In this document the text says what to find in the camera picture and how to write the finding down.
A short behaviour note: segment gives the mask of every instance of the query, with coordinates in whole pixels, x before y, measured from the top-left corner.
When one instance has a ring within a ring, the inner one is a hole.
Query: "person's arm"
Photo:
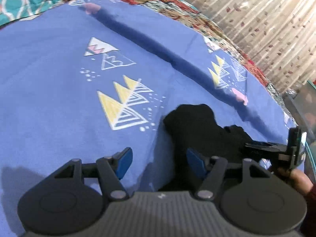
[[[316,237],[316,184],[313,185],[311,180],[301,170],[294,169],[286,172],[279,168],[278,173],[287,176],[291,181],[291,186],[305,197],[307,203],[307,214],[301,226],[301,232],[306,237]]]

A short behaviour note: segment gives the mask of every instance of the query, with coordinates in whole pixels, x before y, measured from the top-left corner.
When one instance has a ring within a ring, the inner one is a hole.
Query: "beige curtain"
[[[316,0],[185,0],[219,25],[280,91],[316,77]]]

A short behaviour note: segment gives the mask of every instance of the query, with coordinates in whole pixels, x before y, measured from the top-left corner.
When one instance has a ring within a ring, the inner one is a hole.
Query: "blue bedsheet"
[[[162,119],[180,104],[205,103],[219,125],[258,141],[286,143],[293,126],[230,55],[143,6],[76,0],[6,27],[0,40],[0,237],[23,233],[18,199],[72,158],[131,147],[122,184],[163,186],[173,147]]]

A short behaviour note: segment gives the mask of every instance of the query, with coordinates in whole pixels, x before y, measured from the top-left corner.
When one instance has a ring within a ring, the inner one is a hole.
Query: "yellow triangle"
[[[118,101],[113,98],[105,95],[104,93],[97,91],[100,103],[102,104],[103,111],[106,115],[107,120],[109,121],[111,127],[113,128],[120,116],[123,104],[120,104]]]
[[[215,64],[214,62],[212,62],[212,65],[214,67],[215,72],[219,75],[221,72],[221,67]]]
[[[114,86],[115,86],[116,92],[119,95],[121,102],[126,103],[132,91],[130,89],[127,89],[126,87],[121,86],[117,82],[114,82]]]
[[[212,79],[213,79],[213,82],[214,82],[214,85],[215,86],[218,86],[219,85],[219,82],[220,82],[220,77],[213,71],[211,70],[210,68],[208,68],[211,75],[212,75]]]
[[[124,81],[125,81],[126,85],[128,86],[128,88],[130,90],[134,90],[135,87],[137,86],[138,82],[133,80],[133,79],[130,79],[129,77],[127,77],[125,75],[123,75],[123,77],[124,77]]]
[[[225,61],[217,55],[216,55],[216,59],[218,61],[219,66],[223,67]]]

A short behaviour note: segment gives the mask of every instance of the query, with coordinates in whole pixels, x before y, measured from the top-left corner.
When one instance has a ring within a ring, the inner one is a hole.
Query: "black cloth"
[[[192,176],[186,159],[186,150],[192,148],[206,157],[220,156],[231,163],[241,163],[240,149],[250,136],[242,127],[217,125],[214,113],[208,105],[180,105],[163,120],[175,145],[175,179],[163,191],[192,190],[198,179]]]

